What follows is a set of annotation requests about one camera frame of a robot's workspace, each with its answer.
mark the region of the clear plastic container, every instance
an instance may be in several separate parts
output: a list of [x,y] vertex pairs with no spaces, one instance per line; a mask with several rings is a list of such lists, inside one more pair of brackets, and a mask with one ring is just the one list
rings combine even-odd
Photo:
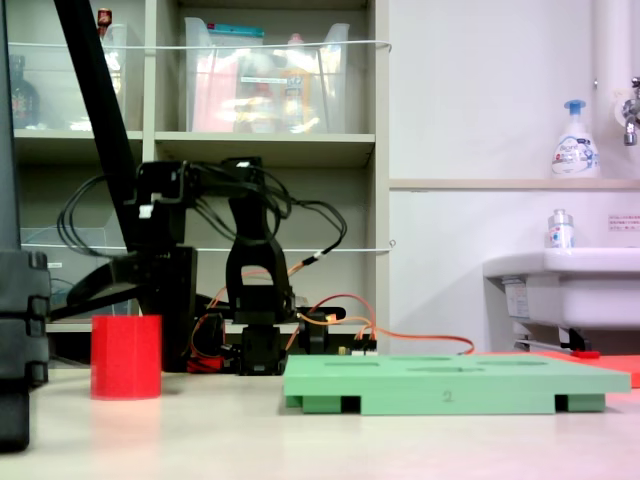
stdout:
[[[204,47],[187,50],[187,131],[346,133],[346,45],[251,48],[261,39],[237,37],[226,43],[238,48],[215,49],[202,20],[185,24],[187,46]],[[348,31],[336,24],[325,41]]]
[[[107,228],[77,228],[76,231],[85,243],[94,247],[121,246],[121,235]],[[21,228],[20,237],[22,249],[39,251],[47,255],[49,274],[51,275],[51,305],[64,304],[67,293],[73,285],[101,265],[108,262],[107,258],[89,257],[75,253],[64,245],[58,236],[55,226],[43,228]],[[114,254],[119,250],[105,250]],[[121,302],[91,312],[82,313],[75,318],[90,318],[92,315],[128,315],[132,310],[132,302]]]
[[[142,88],[144,52],[118,47],[140,45],[127,25],[109,27],[103,49],[111,74],[118,104],[128,130],[142,129]],[[28,118],[20,119],[16,128],[36,130],[90,131],[91,123],[84,106],[69,51],[62,47],[9,45],[9,54],[22,57],[23,77],[37,97],[37,108]],[[15,70],[17,62],[12,62]],[[12,71],[12,79],[18,77]]]

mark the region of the sink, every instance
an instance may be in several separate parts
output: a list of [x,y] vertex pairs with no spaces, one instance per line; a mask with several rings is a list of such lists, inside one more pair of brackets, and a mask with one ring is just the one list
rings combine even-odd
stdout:
[[544,249],[485,262],[509,315],[560,328],[640,329],[640,249]]

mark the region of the green foam tray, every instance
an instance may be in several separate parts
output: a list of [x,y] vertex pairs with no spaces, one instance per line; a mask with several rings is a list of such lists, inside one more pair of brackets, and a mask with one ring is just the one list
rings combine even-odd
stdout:
[[627,373],[534,355],[291,355],[287,407],[304,413],[469,415],[601,412]]

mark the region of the faucet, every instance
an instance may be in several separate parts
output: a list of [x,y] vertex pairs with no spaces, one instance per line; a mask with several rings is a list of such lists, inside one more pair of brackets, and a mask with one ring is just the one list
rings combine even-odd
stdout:
[[638,134],[636,133],[636,123],[638,114],[640,114],[640,77],[631,79],[631,86],[635,92],[636,98],[624,102],[622,113],[624,114],[624,144],[628,147],[638,143]]

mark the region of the red mat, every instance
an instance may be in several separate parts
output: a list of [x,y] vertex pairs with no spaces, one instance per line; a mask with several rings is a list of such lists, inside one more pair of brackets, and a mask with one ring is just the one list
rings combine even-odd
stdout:
[[[520,354],[520,352],[500,353],[500,355]],[[543,357],[629,373],[631,374],[631,388],[640,388],[640,355],[601,355],[600,358],[578,358],[560,352],[531,352],[531,355],[542,355]]]

